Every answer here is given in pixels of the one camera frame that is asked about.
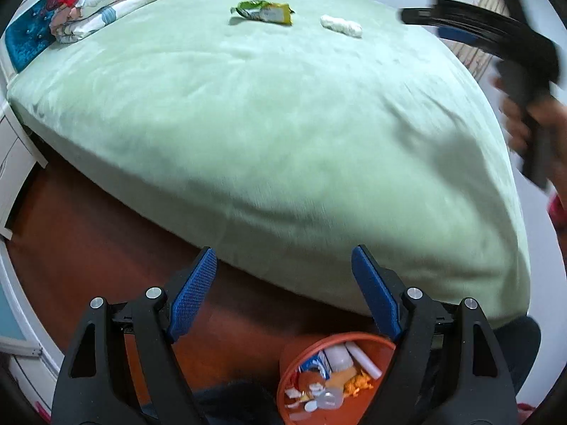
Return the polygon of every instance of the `person's arm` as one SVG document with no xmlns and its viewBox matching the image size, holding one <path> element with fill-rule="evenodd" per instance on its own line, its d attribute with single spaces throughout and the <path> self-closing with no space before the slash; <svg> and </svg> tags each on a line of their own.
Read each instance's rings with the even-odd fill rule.
<svg viewBox="0 0 567 425">
<path fill-rule="evenodd" d="M 500 80 L 494 85 L 501 89 Z M 506 115 L 506 130 L 510 135 L 508 146 L 521 156 L 531 136 L 528 127 L 522 123 L 520 108 L 507 97 L 501 110 Z M 538 123 L 554 127 L 556 132 L 556 158 L 549 179 L 557 190 L 557 197 L 549 205 L 549 217 L 557 231 L 563 260 L 567 260 L 567 107 L 548 96 L 533 103 L 528 111 Z"/>
</svg>

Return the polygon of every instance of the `brown floor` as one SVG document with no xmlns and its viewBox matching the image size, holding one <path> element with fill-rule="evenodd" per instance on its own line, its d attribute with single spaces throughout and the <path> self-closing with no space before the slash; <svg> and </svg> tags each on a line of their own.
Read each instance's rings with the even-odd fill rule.
<svg viewBox="0 0 567 425">
<path fill-rule="evenodd" d="M 31 176 L 18 202 L 8 250 L 33 309 L 64 352 L 93 297 L 132 299 L 164 284 L 198 250 L 113 199 L 54 152 L 45 154 L 47 169 Z M 317 318 L 322 314 L 324 320 Z M 274 390 L 286 343 L 301 334 L 350 330 L 372 331 L 372 322 L 221 263 L 175 353 L 194 389 L 247 378 Z M 134 346 L 129 340 L 132 359 Z M 140 366 L 131 364 L 145 402 Z"/>
</svg>

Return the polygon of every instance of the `green bedsheet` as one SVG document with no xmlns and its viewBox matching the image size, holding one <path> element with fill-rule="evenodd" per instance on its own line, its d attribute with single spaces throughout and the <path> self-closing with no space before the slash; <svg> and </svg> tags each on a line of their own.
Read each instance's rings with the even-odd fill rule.
<svg viewBox="0 0 567 425">
<path fill-rule="evenodd" d="M 505 141 L 435 36 L 371 0 L 160 0 L 10 85 L 21 120 L 104 190 L 220 259 L 367 313 L 350 252 L 435 299 L 525 313 L 527 240 Z M 321 27 L 354 20 L 362 39 Z"/>
</svg>

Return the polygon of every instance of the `white tissue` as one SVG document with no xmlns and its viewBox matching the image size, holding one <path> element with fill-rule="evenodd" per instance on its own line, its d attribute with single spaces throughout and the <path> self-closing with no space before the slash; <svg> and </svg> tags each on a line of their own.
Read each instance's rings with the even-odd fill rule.
<svg viewBox="0 0 567 425">
<path fill-rule="evenodd" d="M 340 17 L 321 16 L 321 25 L 334 32 L 344 33 L 354 38 L 362 38 L 362 27 L 353 21 L 346 21 Z"/>
</svg>

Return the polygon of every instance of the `person's hand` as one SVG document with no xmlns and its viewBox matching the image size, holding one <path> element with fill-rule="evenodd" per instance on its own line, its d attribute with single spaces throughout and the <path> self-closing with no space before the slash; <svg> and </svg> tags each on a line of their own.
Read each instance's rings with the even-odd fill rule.
<svg viewBox="0 0 567 425">
<path fill-rule="evenodd" d="M 501 80 L 495 80 L 494 86 L 502 89 Z M 506 130 L 510 134 L 508 147 L 522 156 L 531 139 L 529 128 L 522 123 L 522 112 L 508 97 L 504 99 L 501 110 L 506 115 Z M 528 107 L 528 112 L 542 126 L 555 129 L 556 158 L 552 164 L 549 179 L 565 206 L 567 205 L 567 107 L 548 96 L 532 103 Z"/>
</svg>

